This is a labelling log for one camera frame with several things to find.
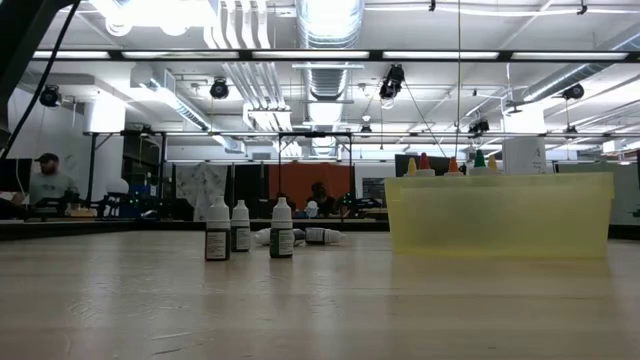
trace bottle cap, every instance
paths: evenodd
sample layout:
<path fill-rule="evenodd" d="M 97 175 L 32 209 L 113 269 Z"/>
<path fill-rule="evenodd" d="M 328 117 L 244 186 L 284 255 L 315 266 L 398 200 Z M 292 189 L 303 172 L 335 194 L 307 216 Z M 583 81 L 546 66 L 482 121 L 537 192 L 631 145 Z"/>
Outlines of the bottle cap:
<path fill-rule="evenodd" d="M 427 153 L 422 153 L 422 155 L 420 155 L 420 170 L 427 169 L 431 169 L 431 166 L 429 165 L 429 158 L 427 157 Z"/>
<path fill-rule="evenodd" d="M 409 176 L 416 176 L 416 171 L 417 171 L 417 167 L 416 167 L 416 160 L 414 158 L 409 158 L 409 168 L 407 169 L 407 174 L 409 174 Z"/>
<path fill-rule="evenodd" d="M 336 230 L 325 230 L 324 231 L 324 242 L 325 244 L 338 244 L 342 242 L 346 238 L 346 235 Z"/>
<path fill-rule="evenodd" d="M 451 160 L 449 160 L 449 172 L 450 173 L 459 173 L 460 170 L 458 170 L 458 162 L 456 161 L 455 156 L 451 158 Z"/>
<path fill-rule="evenodd" d="M 291 208 L 287 205 L 287 198 L 278 198 L 278 204 L 273 208 L 272 221 L 291 222 Z"/>
<path fill-rule="evenodd" d="M 481 149 L 476 150 L 476 160 L 473 163 L 474 168 L 483 168 L 487 167 L 484 162 L 484 152 Z"/>
<path fill-rule="evenodd" d="M 209 208 L 209 217 L 207 218 L 207 221 L 229 221 L 229 207 L 224 203 L 223 196 L 216 196 L 216 199 L 213 201 L 213 205 Z"/>
<path fill-rule="evenodd" d="M 244 204 L 244 200 L 238 200 L 238 205 L 233 208 L 233 220 L 249 220 L 249 209 Z"/>
<path fill-rule="evenodd" d="M 498 172 L 498 163 L 496 162 L 495 155 L 489 156 L 489 169 L 493 170 L 494 172 Z"/>

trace bottle label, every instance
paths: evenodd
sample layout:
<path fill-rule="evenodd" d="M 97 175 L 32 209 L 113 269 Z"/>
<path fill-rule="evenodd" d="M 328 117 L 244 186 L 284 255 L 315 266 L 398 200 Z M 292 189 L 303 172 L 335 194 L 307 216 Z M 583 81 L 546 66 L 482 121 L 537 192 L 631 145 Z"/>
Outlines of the bottle label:
<path fill-rule="evenodd" d="M 305 241 L 308 244 L 324 245 L 324 229 L 307 229 Z"/>
<path fill-rule="evenodd" d="M 228 231 L 208 231 L 205 246 L 205 259 L 225 259 L 227 254 Z"/>
<path fill-rule="evenodd" d="M 236 249 L 249 250 L 251 249 L 251 229 L 249 228 L 237 228 L 233 232 L 236 237 Z"/>
<path fill-rule="evenodd" d="M 291 229 L 271 230 L 271 253 L 282 255 L 293 255 L 293 243 L 295 235 Z"/>

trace air duct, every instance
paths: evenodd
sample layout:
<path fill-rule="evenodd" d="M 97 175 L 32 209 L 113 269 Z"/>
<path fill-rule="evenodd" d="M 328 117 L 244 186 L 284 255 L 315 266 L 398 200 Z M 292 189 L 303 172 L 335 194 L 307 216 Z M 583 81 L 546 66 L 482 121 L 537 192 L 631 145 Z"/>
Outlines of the air duct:
<path fill-rule="evenodd" d="M 595 50 L 599 51 L 638 51 L 640 49 L 640 24 L 628 28 L 616 37 L 604 42 Z M 520 94 L 514 94 L 514 101 L 510 105 L 523 105 L 544 100 L 556 95 L 573 85 L 598 74 L 613 64 L 589 63 L 568 65 L 547 76 L 536 84 L 529 86 Z M 487 101 L 476 109 L 480 113 L 488 113 L 499 106 L 499 101 Z"/>
<path fill-rule="evenodd" d="M 298 0 L 298 35 L 301 47 L 308 49 L 354 48 L 362 26 L 364 0 Z M 307 69 L 305 84 L 309 117 L 318 124 L 333 124 L 342 117 L 342 104 L 349 79 L 347 69 Z M 330 149 L 317 149 L 326 153 Z"/>

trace person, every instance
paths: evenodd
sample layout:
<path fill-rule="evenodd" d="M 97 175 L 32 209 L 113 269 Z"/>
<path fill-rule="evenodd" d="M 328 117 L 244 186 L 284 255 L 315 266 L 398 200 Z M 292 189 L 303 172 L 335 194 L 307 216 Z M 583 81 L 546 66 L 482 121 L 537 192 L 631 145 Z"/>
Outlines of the person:
<path fill-rule="evenodd" d="M 78 186 L 67 174 L 61 172 L 60 159 L 56 154 L 45 153 L 36 159 L 40 163 L 40 173 L 32 174 L 29 182 L 29 204 L 36 205 L 42 199 L 59 199 L 68 192 L 78 194 Z M 22 204 L 24 195 L 13 197 L 14 204 Z"/>
<path fill-rule="evenodd" d="M 311 193 L 313 195 L 307 199 L 307 203 L 315 201 L 318 204 L 318 215 L 329 217 L 336 213 L 336 199 L 327 194 L 327 189 L 322 182 L 311 185 Z"/>

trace translucent plastic container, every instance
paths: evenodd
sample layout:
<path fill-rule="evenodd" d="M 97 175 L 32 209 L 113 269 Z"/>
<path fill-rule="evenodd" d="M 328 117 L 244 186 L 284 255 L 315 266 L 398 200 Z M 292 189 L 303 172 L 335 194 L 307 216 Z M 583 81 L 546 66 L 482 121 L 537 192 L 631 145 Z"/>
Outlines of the translucent plastic container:
<path fill-rule="evenodd" d="M 396 252 L 606 255 L 610 173 L 392 178 L 385 190 Z"/>

